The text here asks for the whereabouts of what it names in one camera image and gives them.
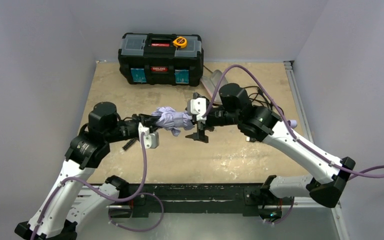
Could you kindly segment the pink umbrella case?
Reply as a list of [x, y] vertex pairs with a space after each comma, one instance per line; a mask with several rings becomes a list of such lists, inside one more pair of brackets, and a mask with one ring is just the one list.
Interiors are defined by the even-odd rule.
[[216, 90], [217, 84], [220, 82], [220, 88], [229, 84], [229, 81], [227, 80], [226, 77], [222, 78], [223, 72], [220, 71], [219, 69], [214, 70], [209, 76], [203, 75], [200, 79], [200, 82], [208, 92], [208, 94], [212, 97], [213, 93]]

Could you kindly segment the purple umbrella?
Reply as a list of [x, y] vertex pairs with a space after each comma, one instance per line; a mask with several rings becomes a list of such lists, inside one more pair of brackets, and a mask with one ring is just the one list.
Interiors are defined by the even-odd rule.
[[[274, 126], [282, 122], [283, 116], [264, 106], [251, 106], [249, 109], [236, 109], [228, 111], [224, 107], [214, 107], [210, 110], [223, 111], [223, 124], [221, 127], [237, 126], [245, 136], [261, 141], [268, 135], [274, 134]], [[187, 111], [176, 111], [171, 107], [158, 107], [152, 116], [159, 116], [156, 124], [163, 129], [170, 130], [177, 136], [180, 129], [186, 131], [196, 128], [195, 121]]]

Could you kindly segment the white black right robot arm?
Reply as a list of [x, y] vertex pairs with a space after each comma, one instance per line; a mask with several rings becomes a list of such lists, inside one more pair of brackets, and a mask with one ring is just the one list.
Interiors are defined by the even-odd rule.
[[236, 125], [245, 136], [281, 151], [308, 171], [308, 175], [282, 177], [270, 175], [256, 197], [270, 200], [309, 197], [316, 203], [334, 208], [356, 163], [349, 157], [339, 158], [315, 146], [294, 130], [281, 116], [265, 106], [253, 105], [247, 91], [229, 83], [218, 91], [221, 106], [212, 108], [210, 101], [194, 93], [186, 110], [197, 131], [189, 139], [208, 143], [205, 131]]

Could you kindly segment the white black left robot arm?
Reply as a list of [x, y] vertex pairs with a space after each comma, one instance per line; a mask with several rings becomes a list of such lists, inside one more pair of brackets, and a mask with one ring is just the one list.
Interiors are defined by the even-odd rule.
[[112, 102], [100, 102], [89, 113], [68, 147], [60, 173], [45, 201], [28, 221], [20, 222], [15, 233], [25, 240], [74, 240], [86, 224], [113, 203], [131, 203], [143, 194], [144, 184], [131, 191], [130, 184], [118, 176], [109, 177], [92, 194], [75, 204], [80, 191], [90, 187], [89, 177], [110, 153], [110, 144], [138, 139], [141, 149], [159, 145], [158, 117], [134, 114], [121, 118]]

